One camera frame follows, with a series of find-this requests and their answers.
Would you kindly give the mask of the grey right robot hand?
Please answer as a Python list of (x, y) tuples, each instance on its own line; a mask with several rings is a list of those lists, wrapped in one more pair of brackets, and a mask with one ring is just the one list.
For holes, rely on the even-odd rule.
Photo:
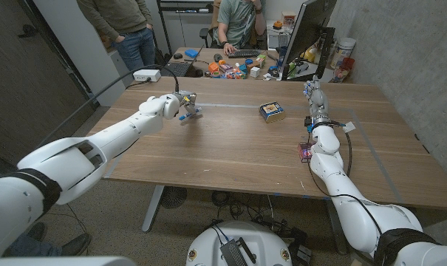
[(329, 122), (328, 99), (325, 93), (321, 90), (321, 84), (317, 75), (314, 75), (311, 81), (306, 81), (304, 83), (303, 93), (308, 99), (313, 128), (315, 128), (315, 125), (318, 123)]

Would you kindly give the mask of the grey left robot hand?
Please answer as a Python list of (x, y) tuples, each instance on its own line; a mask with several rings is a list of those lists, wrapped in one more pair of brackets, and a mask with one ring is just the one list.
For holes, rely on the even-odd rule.
[(195, 92), (179, 91), (174, 92), (174, 95), (179, 100), (180, 105), (184, 106), (187, 111), (186, 114), (179, 117), (179, 120), (184, 121), (202, 111), (201, 107), (196, 107), (197, 94)]

